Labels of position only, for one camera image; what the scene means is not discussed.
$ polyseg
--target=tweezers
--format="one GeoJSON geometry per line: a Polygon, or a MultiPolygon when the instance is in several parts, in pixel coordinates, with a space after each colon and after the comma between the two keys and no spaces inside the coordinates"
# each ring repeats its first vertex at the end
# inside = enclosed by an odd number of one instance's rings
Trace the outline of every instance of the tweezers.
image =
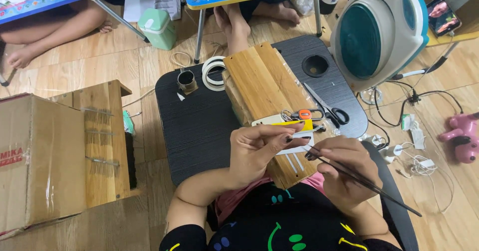
{"type": "Polygon", "coordinates": [[[342,162],[339,162],[339,161],[336,161],[336,163],[338,163],[339,165],[343,166],[344,169],[342,168],[339,168],[338,166],[332,164],[331,162],[327,162],[325,161],[324,159],[322,159],[320,156],[314,154],[314,153],[311,153],[310,151],[308,151],[308,153],[311,155],[311,156],[314,156],[316,157],[317,159],[321,160],[322,162],[326,163],[326,164],[329,164],[331,167],[335,168],[338,172],[342,173],[342,174],[345,174],[347,176],[349,176],[350,178],[352,178],[355,182],[361,184],[362,186],[368,188],[369,190],[375,192],[375,193],[378,193],[380,196],[383,196],[385,197],[386,199],[392,201],[393,203],[403,207],[404,209],[412,212],[413,214],[415,214],[416,216],[418,217],[422,217],[422,215],[412,209],[411,207],[405,205],[404,203],[402,202],[399,202],[397,201],[396,199],[394,199],[393,197],[389,196],[386,192],[384,192],[382,189],[380,189],[378,186],[376,186],[371,180],[369,180],[366,176],[360,174],[359,172],[355,171],[355,170],[352,170],[351,168],[348,168],[347,166],[345,166],[342,162]]]}

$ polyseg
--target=green lid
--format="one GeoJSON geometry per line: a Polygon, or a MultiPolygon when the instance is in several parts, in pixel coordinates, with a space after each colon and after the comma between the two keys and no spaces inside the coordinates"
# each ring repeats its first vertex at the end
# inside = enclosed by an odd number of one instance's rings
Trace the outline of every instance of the green lid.
{"type": "Polygon", "coordinates": [[[167,11],[148,8],[138,21],[138,26],[143,29],[160,31],[170,21],[167,11]]]}

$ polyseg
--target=black lap desk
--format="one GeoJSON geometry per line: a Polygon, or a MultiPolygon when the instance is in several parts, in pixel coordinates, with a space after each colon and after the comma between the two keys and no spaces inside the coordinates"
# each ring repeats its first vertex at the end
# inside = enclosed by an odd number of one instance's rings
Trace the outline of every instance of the black lap desk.
{"type": "MultiPolygon", "coordinates": [[[[366,113],[320,39],[305,35],[272,46],[281,52],[299,81],[308,83],[329,106],[349,114],[350,122],[340,127],[341,134],[357,138],[366,131],[366,113]],[[319,78],[306,75],[301,66],[305,57],[314,54],[329,62],[328,70],[319,78]]],[[[226,92],[205,87],[201,68],[202,64],[186,68],[195,74],[199,86],[187,96],[176,84],[179,70],[164,74],[155,86],[171,179],[175,185],[201,171],[229,166],[230,134],[241,127],[226,92]],[[185,96],[185,100],[180,101],[177,93],[185,96]]]]}

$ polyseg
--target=key ring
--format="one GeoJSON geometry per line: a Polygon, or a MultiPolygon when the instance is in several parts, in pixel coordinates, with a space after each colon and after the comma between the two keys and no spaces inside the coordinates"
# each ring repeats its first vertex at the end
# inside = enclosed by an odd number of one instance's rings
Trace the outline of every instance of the key ring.
{"type": "Polygon", "coordinates": [[[290,112],[289,110],[282,110],[281,111],[281,117],[286,121],[286,122],[290,122],[290,121],[293,121],[293,119],[287,115],[285,112],[288,112],[290,115],[293,115],[292,112],[290,112]]]}

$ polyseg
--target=smartphone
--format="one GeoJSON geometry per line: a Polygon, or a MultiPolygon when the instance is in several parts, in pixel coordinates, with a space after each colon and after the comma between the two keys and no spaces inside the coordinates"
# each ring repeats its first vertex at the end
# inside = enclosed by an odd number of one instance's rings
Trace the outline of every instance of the smartphone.
{"type": "Polygon", "coordinates": [[[427,5],[429,27],[436,37],[460,27],[462,22],[445,0],[433,0],[427,5]]]}

